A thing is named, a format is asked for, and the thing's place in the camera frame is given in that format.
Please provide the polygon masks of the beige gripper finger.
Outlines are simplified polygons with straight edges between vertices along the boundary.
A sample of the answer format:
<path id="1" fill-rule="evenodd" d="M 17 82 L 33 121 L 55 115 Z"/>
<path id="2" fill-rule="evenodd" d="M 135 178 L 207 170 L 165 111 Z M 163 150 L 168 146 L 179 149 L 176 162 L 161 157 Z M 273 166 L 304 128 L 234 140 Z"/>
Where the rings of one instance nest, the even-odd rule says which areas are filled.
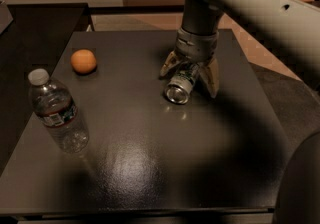
<path id="1" fill-rule="evenodd" d="M 218 60 L 212 57 L 210 61 L 201 65 L 200 78 L 211 98 L 215 98 L 219 91 L 219 65 Z"/>
<path id="2" fill-rule="evenodd" d="M 161 78 L 166 77 L 168 74 L 172 73 L 184 61 L 185 61 L 185 58 L 181 54 L 178 54 L 175 51 L 171 51 L 167 56 L 163 66 L 160 69 L 159 76 Z"/>

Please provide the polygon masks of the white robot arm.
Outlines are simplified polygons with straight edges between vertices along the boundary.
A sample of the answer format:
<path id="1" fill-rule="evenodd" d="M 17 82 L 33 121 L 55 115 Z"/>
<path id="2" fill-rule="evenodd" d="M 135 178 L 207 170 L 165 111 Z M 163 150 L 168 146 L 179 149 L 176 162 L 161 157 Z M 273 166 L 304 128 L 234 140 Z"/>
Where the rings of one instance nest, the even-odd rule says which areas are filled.
<path id="1" fill-rule="evenodd" d="M 300 0 L 185 0 L 174 50 L 160 75 L 183 62 L 198 63 L 211 95 L 218 89 L 217 27 L 228 15 L 305 84 L 320 86 L 320 10 Z M 320 224 L 320 132 L 295 150 L 282 176 L 273 224 Z"/>

